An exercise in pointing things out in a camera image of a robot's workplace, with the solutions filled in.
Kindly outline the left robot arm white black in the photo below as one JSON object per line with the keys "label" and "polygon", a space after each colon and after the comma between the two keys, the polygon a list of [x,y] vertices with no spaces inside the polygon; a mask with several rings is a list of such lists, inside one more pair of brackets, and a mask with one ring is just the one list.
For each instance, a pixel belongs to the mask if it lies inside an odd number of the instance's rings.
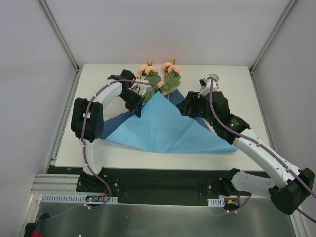
{"label": "left robot arm white black", "polygon": [[104,188],[104,179],[98,175],[103,169],[101,158],[97,151],[97,142],[104,130],[103,112],[115,98],[125,102],[125,107],[137,117],[141,116],[144,95],[150,84],[136,81],[136,76],[124,69],[120,75],[110,75],[105,85],[92,96],[76,98],[71,119],[71,131],[74,132],[82,147],[84,167],[83,171],[91,177],[87,186],[93,192]]}

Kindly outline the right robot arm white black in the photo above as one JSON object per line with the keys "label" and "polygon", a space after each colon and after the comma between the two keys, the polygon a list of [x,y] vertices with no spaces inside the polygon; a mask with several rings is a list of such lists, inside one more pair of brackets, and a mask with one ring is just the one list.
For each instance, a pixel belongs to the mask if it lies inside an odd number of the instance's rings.
{"label": "right robot arm white black", "polygon": [[177,108],[183,116],[206,120],[217,136],[248,155],[268,175],[263,178],[232,169],[222,182],[226,194],[257,194],[269,199],[282,213],[291,215],[313,193],[315,174],[309,168],[291,164],[263,143],[247,122],[230,112],[222,92],[202,96],[190,91]]}

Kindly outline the blue wrapping paper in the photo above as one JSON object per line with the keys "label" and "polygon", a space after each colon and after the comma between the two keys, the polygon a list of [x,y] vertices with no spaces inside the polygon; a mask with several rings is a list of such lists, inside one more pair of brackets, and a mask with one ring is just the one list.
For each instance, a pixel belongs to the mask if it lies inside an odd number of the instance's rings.
{"label": "blue wrapping paper", "polygon": [[144,106],[141,116],[125,112],[104,122],[101,139],[155,153],[234,153],[236,147],[218,137],[202,118],[182,116],[176,105],[179,91],[170,98],[158,93]]}

